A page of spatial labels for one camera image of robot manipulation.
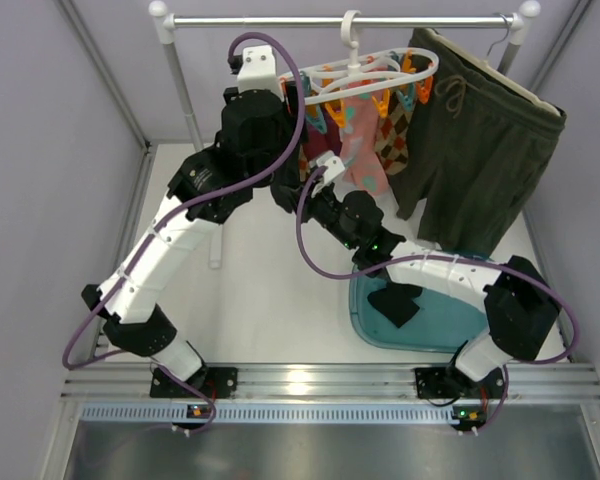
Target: teal plastic basket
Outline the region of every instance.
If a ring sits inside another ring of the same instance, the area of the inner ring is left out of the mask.
[[[487,326],[487,317],[461,300],[424,289],[413,301],[418,313],[401,328],[371,306],[367,296],[386,286],[384,280],[357,277],[349,282],[349,310],[355,331],[380,348],[455,353]]]

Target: black cloth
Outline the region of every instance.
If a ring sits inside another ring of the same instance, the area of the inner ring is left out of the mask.
[[[519,96],[431,30],[416,29],[409,45],[433,51],[440,65],[406,134],[407,168],[389,177],[398,216],[409,218],[426,197],[419,238],[489,256],[536,188],[566,115]]]

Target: black cable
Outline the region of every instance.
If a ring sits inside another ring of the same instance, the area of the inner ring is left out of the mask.
[[[427,402],[429,402],[431,405],[433,405],[434,407],[438,407],[438,408],[442,408],[442,407],[449,407],[451,405],[453,405],[454,403],[456,403],[458,400],[460,400],[460,397],[456,397],[452,400],[449,400],[448,402],[445,403],[433,403],[431,400],[426,399]]]

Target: white tabletop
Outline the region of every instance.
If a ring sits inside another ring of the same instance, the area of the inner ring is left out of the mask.
[[[155,215],[166,185],[191,145],[158,147],[140,218],[138,238]],[[350,189],[338,185],[338,194]],[[395,217],[389,193],[376,199],[383,224],[415,239],[423,204],[408,221]],[[174,275],[159,303],[174,325],[208,362],[229,363],[423,363],[444,362],[446,354],[387,350],[364,342],[349,317],[349,282],[323,278],[303,261],[295,239],[295,218],[276,206],[268,189],[240,207],[224,226],[222,268],[208,266],[209,242],[203,243]],[[316,222],[303,227],[307,250],[331,272],[352,268],[352,252]],[[531,240],[519,217],[492,255],[506,262],[512,254],[536,263]],[[554,327],[539,358],[564,349]],[[146,361],[130,354],[109,361]]]

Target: drawstring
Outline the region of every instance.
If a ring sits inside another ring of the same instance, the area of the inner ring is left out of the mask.
[[[468,83],[465,78],[460,74],[449,75],[443,80],[439,80],[436,83],[434,91],[436,95],[442,96],[449,93],[455,87],[460,87],[453,95],[447,99],[445,106],[449,113],[453,113],[453,118],[457,118],[462,111],[462,105],[464,104],[464,96],[467,93],[467,87],[471,87],[477,90],[476,87]]]

